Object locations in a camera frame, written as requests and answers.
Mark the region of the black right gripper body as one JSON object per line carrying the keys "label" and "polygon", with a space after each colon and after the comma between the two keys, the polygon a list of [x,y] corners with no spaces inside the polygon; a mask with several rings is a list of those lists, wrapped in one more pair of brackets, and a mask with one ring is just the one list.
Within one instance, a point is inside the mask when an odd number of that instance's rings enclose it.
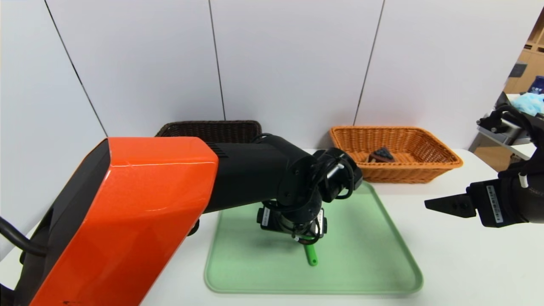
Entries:
{"label": "black right gripper body", "polygon": [[500,172],[498,178],[474,182],[466,189],[482,225],[503,228],[509,225],[544,222],[544,175]]}

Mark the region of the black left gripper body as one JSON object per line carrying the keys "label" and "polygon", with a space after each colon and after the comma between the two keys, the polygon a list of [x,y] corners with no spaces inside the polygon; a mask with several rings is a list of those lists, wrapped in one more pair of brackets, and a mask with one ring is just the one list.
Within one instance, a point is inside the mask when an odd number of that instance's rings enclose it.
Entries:
{"label": "black left gripper body", "polygon": [[298,238],[315,238],[316,236],[322,238],[328,232],[328,221],[323,208],[313,220],[304,224],[295,224],[279,212],[261,207],[257,213],[257,223],[263,230],[283,232]]}

